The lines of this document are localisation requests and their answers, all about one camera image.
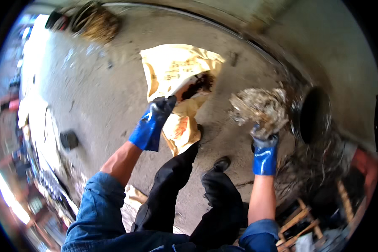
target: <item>black pants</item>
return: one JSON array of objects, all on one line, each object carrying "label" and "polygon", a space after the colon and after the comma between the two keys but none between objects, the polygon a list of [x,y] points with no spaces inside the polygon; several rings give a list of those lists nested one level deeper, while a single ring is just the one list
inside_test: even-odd
[{"label": "black pants", "polygon": [[[159,169],[147,201],[137,212],[132,232],[172,232],[176,196],[189,180],[198,148],[198,143],[193,144],[187,151],[172,158]],[[201,180],[206,191],[205,197],[212,209],[203,215],[190,236],[190,241],[203,249],[232,244],[244,222],[241,195],[223,172],[210,170]]]}]

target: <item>paper bag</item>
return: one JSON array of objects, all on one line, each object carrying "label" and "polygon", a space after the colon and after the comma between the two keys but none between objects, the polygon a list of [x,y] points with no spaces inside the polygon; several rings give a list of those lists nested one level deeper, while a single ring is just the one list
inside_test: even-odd
[{"label": "paper bag", "polygon": [[218,54],[185,44],[161,45],[140,52],[147,81],[147,100],[177,96],[162,135],[174,156],[200,140],[195,115],[215,88],[225,60]]}]

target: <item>concrete wall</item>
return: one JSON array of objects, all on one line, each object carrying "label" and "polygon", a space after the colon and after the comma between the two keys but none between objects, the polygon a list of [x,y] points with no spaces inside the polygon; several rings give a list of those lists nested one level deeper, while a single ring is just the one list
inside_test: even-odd
[{"label": "concrete wall", "polygon": [[362,30],[346,6],[336,0],[296,1],[266,35],[297,58],[327,90],[339,129],[375,149],[378,69]]}]

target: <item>blue sleeve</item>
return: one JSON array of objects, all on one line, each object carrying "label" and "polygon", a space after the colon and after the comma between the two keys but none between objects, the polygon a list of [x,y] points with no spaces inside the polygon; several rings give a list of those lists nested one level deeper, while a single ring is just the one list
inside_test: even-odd
[{"label": "blue sleeve", "polygon": [[278,225],[274,220],[263,219],[252,223],[239,239],[245,251],[277,251]]},{"label": "blue sleeve", "polygon": [[120,210],[124,199],[125,189],[116,179],[103,172],[95,174],[87,181],[77,219],[68,228],[63,246],[125,234]]}]

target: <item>person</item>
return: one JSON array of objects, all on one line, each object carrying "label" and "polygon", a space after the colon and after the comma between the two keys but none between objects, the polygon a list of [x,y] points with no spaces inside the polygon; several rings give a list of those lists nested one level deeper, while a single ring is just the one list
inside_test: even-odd
[{"label": "person", "polygon": [[[170,159],[156,173],[147,201],[139,208],[131,232],[126,233],[120,208],[124,188],[144,150],[158,151],[161,129],[176,103],[175,96],[159,97],[123,144],[100,171],[87,181],[76,221],[67,230],[62,251],[277,251],[278,226],[274,221],[277,136],[254,139],[255,180],[249,210],[224,173],[228,157],[218,159],[201,176],[212,209],[193,233],[173,234],[176,197],[188,182],[199,142]],[[243,221],[247,229],[233,246]]]}]

